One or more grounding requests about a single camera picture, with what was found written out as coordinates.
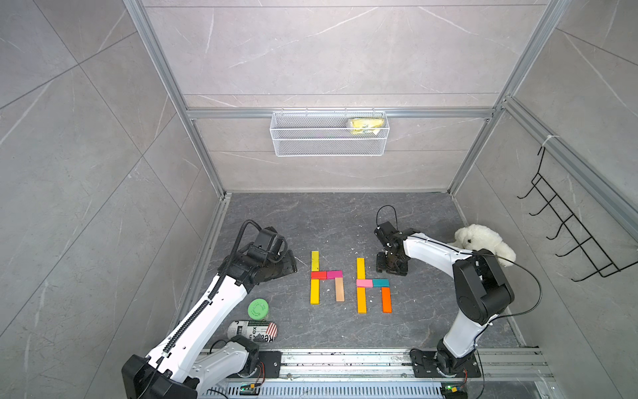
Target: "yellow package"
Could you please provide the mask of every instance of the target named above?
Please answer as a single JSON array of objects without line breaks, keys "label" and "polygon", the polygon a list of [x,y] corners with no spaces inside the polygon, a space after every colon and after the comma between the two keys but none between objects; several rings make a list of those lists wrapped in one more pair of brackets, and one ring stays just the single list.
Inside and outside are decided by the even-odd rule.
[{"label": "yellow package", "polygon": [[348,120],[348,127],[351,129],[352,134],[370,134],[378,135],[383,125],[385,124],[384,119],[380,118],[368,118],[368,117],[358,117]]}]

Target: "wire basket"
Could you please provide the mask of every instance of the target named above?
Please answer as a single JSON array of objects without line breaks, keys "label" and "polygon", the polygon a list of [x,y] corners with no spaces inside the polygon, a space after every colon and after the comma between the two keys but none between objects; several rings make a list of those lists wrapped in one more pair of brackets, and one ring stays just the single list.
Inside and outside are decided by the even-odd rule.
[{"label": "wire basket", "polygon": [[[353,118],[383,119],[377,128],[348,127]],[[383,155],[390,126],[384,112],[281,111],[271,119],[277,156]]]}]

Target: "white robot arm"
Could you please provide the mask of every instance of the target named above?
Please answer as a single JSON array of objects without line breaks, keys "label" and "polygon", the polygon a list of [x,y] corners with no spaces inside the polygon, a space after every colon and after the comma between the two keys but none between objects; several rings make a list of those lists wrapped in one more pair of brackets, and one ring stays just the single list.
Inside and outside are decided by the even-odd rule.
[{"label": "white robot arm", "polygon": [[432,239],[421,232],[398,231],[390,222],[375,234],[384,251],[377,255],[376,270],[407,275],[408,260],[419,259],[454,279],[459,313],[450,331],[437,345],[439,372],[452,377],[463,370],[481,333],[514,300],[514,291],[487,250],[467,251]]},{"label": "white robot arm", "polygon": [[[244,229],[254,225],[254,243],[239,249]],[[129,399],[196,399],[225,377],[250,376],[256,370],[259,346],[243,336],[197,359],[221,322],[255,285],[297,272],[286,239],[272,227],[244,222],[230,255],[186,318],[145,358],[133,355],[122,367]]]}]

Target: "green lid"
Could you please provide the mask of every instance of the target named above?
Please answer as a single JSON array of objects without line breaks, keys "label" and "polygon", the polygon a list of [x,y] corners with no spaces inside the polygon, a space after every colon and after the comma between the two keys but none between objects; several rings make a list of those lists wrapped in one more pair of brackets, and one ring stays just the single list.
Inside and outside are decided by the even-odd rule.
[{"label": "green lid", "polygon": [[248,315],[253,320],[264,320],[268,316],[268,302],[261,298],[250,302]]}]

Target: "stuffed toy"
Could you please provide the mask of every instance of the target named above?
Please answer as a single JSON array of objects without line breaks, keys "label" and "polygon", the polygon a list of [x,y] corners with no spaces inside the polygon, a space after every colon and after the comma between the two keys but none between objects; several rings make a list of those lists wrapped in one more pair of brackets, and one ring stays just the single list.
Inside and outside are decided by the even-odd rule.
[{"label": "stuffed toy", "polygon": [[[509,260],[516,261],[516,253],[509,247],[508,244],[503,242],[501,236],[486,226],[470,225],[468,227],[461,227],[454,233],[455,242],[450,245],[456,248],[478,251],[486,249],[491,253],[502,256]],[[506,260],[498,259],[498,263],[501,266],[511,266],[512,263]]]}]

